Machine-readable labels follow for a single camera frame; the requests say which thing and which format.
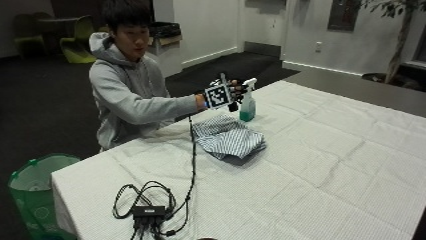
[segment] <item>striped cloth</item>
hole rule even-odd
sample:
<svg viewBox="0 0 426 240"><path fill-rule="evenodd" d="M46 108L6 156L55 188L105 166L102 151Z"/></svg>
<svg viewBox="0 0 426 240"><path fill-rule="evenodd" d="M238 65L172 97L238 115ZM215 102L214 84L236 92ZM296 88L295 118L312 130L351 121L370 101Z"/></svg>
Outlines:
<svg viewBox="0 0 426 240"><path fill-rule="evenodd" d="M254 132L231 116L219 115L192 125L195 141L216 159L243 158L264 147L263 134Z"/></svg>

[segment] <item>wire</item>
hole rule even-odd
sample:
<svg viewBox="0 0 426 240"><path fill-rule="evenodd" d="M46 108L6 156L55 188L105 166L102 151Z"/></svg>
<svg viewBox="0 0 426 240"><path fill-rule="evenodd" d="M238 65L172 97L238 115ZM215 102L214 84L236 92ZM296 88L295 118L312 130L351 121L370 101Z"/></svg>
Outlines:
<svg viewBox="0 0 426 240"><path fill-rule="evenodd" d="M149 189L154 189L154 188L161 188L167 196L169 196L169 206L166 208L166 219L165 220L169 220L174 214L182 209L182 207L184 206L184 209L186 209L186 213L184 213L184 222L182 223L180 227L175 230L169 230L166 231L165 233L161 232L161 223L153 223L150 224L150 232L154 236L154 239L162 239L161 238L161 235L163 236L172 236L176 232L179 232L186 223L187 223L187 218L188 218L188 200L190 200L190 194L191 194L191 190L194 188L194 184L195 184L195 156L196 156L196 149L195 149L195 140L194 140L194 131L192 131L192 125L191 125L191 118L190 118L190 115L188 115L188 126L190 126L190 140L191 140L191 179L190 179L190 187L188 187L188 190L186 192L186 196L184 196L184 200L182 202L182 204L179 205L179 207L174 210L175 208L175 198L174 198L174 195L170 191L170 189L162 185L159 182L157 181L147 181L142 188L138 190L135 188L135 186L133 184L126 184L123 185L119 190L118 190L118 193L117 193L117 196L115 196L115 199L114 199L114 204L113 204L113 208L111 208L111 213L113 213L113 216L114 218L117 219L123 219L126 217L129 217L129 215L131 214L131 209L133 207L137 205L137 203L141 201L141 203L151 206L151 202L150 200L143 196L143 193L149 190ZM135 196L135 199L133 201L133 204L130 206L130 208L127 209L127 211L123 213L123 214L119 214L118 213L118 209L117 209L117 202L121 198L121 195L123 193L123 191L126 189L131 189L137 196ZM134 227L134 232L133 232L133 235L131 235L131 239L134 239L134 236L135 236L135 233L137 233L137 230L139 230L139 239L142 239L143 237L143 232L147 228L147 225L145 226L139 226L139 224L137 224L137 227Z"/></svg>
<svg viewBox="0 0 426 240"><path fill-rule="evenodd" d="M135 236L135 232L137 232L137 228L134 228L134 231L133 231L133 235L131 235L131 238L130 238L130 240L133 240L133 239L134 239L134 236Z"/></svg>

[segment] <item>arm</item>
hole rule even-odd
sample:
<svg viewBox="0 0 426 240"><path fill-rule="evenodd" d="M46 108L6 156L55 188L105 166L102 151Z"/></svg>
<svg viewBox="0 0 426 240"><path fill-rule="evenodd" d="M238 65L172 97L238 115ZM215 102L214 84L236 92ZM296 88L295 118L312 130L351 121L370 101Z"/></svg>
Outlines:
<svg viewBox="0 0 426 240"><path fill-rule="evenodd" d="M93 65L89 76L97 101L130 124L158 122L192 113L198 109L194 95L142 99L131 93L119 81L115 70L105 64Z"/></svg>

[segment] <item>green spray bottle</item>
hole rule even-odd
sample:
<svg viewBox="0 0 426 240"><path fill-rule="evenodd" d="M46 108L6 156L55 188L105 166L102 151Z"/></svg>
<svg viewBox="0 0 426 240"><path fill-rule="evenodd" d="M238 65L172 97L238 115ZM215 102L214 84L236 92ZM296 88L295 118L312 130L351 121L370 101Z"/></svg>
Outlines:
<svg viewBox="0 0 426 240"><path fill-rule="evenodd" d="M247 92L243 94L243 98L242 98L239 119L244 122L248 122L255 115L255 101L251 97L251 91L254 90L255 82L256 82L256 79L251 78L242 83L242 86L244 86L244 89Z"/></svg>

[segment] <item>green trash bin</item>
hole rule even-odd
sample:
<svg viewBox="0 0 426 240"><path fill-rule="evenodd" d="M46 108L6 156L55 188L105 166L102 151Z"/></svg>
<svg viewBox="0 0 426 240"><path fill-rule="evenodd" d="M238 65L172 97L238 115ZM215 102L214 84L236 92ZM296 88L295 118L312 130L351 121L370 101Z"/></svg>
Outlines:
<svg viewBox="0 0 426 240"><path fill-rule="evenodd" d="M10 194L29 235L34 240L74 240L55 223L50 173L74 164L79 159L66 154L50 154L29 160L11 173Z"/></svg>

